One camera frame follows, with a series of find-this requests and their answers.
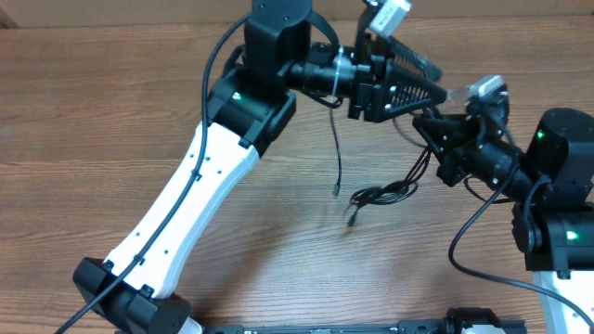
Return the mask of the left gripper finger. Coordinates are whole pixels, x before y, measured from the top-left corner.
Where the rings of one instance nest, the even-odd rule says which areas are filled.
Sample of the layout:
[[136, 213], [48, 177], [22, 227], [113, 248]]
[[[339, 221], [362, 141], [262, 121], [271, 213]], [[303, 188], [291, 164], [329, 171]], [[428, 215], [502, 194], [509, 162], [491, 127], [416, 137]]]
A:
[[403, 114], [440, 105], [447, 92], [438, 85], [442, 71], [432, 63], [422, 63], [416, 71], [386, 61], [378, 93], [378, 122]]
[[387, 39], [390, 52], [394, 55], [394, 62], [430, 82], [439, 82], [442, 70], [430, 62], [426, 57], [418, 54], [394, 37]]

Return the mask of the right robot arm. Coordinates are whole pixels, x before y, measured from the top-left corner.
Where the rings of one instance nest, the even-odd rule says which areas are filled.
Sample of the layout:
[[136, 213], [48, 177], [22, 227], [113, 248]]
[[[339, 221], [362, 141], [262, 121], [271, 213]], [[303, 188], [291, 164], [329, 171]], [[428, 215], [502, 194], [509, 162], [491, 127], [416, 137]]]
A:
[[439, 162], [448, 186], [476, 178], [493, 193], [488, 208], [512, 202], [512, 235], [532, 283], [489, 275], [455, 263], [484, 280], [529, 289], [541, 297], [547, 330], [593, 330], [593, 118], [578, 109], [545, 111], [527, 150], [507, 128], [509, 91], [470, 93], [462, 114], [417, 116], [412, 124]]

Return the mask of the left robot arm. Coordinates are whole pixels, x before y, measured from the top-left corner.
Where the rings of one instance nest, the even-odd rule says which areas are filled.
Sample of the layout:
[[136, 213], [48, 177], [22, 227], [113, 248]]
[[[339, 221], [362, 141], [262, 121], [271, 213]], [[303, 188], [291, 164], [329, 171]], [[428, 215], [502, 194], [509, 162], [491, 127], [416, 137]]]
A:
[[394, 38], [408, 1], [368, 1], [342, 45], [309, 1], [255, 1], [234, 24], [244, 41], [221, 77], [204, 77], [187, 155], [134, 230], [73, 281], [84, 309], [124, 333], [198, 333], [175, 293], [188, 255], [221, 203], [279, 137], [304, 94], [352, 119], [385, 122], [444, 102], [440, 70]]

